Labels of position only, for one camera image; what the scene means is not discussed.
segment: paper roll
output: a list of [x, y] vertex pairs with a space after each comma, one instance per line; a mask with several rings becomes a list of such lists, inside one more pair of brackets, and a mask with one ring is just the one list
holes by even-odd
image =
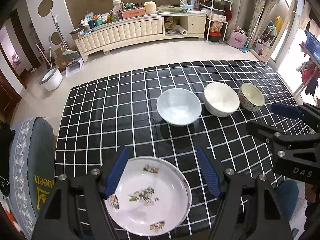
[[176, 29], [177, 29], [183, 36], [185, 36], [185, 35], [188, 34], [187, 30], [185, 30], [184, 28], [182, 28], [180, 25], [176, 25]]

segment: pink storage box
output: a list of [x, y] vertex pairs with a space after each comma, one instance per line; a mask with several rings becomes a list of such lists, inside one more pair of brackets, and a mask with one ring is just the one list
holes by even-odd
[[144, 7], [135, 8], [135, 9], [123, 11], [122, 12], [122, 18], [123, 19], [132, 18], [132, 17], [141, 16], [141, 15], [145, 15], [145, 14], [146, 14], [146, 10], [145, 10]]

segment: tufted cabinet drawer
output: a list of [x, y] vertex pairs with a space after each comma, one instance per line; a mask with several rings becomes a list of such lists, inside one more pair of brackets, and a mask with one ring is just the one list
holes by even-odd
[[87, 52], [116, 41], [160, 33], [163, 33], [162, 19], [140, 21], [95, 32], [80, 39], [79, 46], [82, 52]]

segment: wall circle decoration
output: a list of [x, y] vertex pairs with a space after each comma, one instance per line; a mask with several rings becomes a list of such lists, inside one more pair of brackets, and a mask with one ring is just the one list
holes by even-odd
[[50, 9], [53, 7], [52, 0], [42, 0], [42, 2], [38, 6], [38, 14], [41, 17], [45, 17], [50, 13]]
[[60, 38], [58, 32], [52, 33], [52, 35], [51, 35], [51, 42], [52, 42], [54, 45], [59, 45], [59, 44], [61, 43], [61, 38]]

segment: person's hand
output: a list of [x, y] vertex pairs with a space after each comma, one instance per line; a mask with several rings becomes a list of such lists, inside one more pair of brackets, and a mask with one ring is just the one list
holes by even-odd
[[318, 190], [319, 186], [316, 185], [311, 185], [311, 184], [307, 184], [306, 183], [306, 186], [304, 188], [304, 192], [305, 192], [305, 197], [306, 197], [306, 200], [314, 203], [316, 202], [316, 192]]

